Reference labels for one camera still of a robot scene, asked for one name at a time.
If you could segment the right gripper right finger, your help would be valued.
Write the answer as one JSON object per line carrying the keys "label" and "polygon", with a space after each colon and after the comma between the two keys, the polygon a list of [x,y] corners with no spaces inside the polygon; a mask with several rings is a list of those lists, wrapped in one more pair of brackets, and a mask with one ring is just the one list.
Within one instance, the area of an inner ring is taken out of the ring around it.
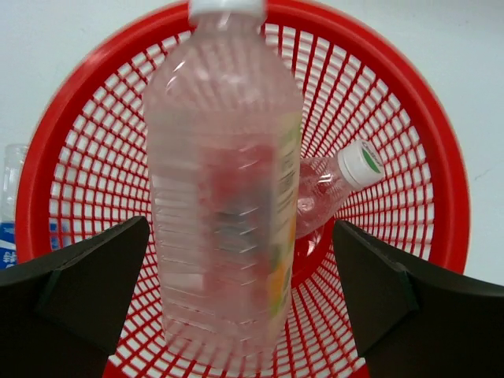
{"label": "right gripper right finger", "polygon": [[358,356],[371,377],[501,377],[503,288],[433,265],[351,223],[333,228]]}

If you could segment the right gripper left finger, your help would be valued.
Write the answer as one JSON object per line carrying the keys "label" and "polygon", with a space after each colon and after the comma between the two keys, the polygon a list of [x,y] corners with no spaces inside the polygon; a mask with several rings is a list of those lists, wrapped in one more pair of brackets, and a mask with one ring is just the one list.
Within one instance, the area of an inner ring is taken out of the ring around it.
{"label": "right gripper left finger", "polygon": [[1,272],[1,375],[101,377],[115,354],[150,235],[133,217]]}

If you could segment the green label clear bottle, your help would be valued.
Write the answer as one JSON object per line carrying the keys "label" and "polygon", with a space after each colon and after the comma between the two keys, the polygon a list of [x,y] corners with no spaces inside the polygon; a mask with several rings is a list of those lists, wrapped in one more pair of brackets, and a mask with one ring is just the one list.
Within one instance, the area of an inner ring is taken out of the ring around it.
{"label": "green label clear bottle", "polygon": [[301,160],[298,184],[296,237],[323,226],[353,192],[379,183],[384,164],[369,141],[356,140],[332,157]]}

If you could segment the blue label clear bottle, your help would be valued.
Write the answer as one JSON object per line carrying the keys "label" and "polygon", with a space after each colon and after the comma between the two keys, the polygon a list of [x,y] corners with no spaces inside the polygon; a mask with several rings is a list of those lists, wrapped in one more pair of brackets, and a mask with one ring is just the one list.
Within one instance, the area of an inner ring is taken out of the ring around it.
{"label": "blue label clear bottle", "polygon": [[28,153],[24,144],[9,144],[4,154],[1,186],[1,270],[24,261],[27,224],[17,214],[18,189]]}

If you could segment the square clear plastic bottle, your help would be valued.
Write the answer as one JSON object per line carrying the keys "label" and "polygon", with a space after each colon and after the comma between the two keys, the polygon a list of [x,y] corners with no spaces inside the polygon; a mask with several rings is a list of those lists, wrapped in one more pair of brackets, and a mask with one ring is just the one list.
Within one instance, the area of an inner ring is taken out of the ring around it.
{"label": "square clear plastic bottle", "polygon": [[302,93],[262,1],[192,1],[195,31],[143,92],[169,349],[268,368],[290,305]]}

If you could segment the red mesh plastic bin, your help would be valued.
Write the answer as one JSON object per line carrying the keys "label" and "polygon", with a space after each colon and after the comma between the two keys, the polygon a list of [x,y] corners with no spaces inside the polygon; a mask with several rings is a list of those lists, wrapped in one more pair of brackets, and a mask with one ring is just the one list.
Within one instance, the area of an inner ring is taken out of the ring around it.
{"label": "red mesh plastic bin", "polygon": [[[184,3],[127,25],[59,88],[32,137],[17,202],[19,261],[150,215],[141,96],[152,72],[191,35]],[[305,101],[301,152],[373,143],[385,179],[337,213],[384,242],[463,272],[470,206],[458,141],[409,61],[339,11],[271,1],[261,29]],[[292,307],[263,377],[365,377],[327,224],[295,245]]]}

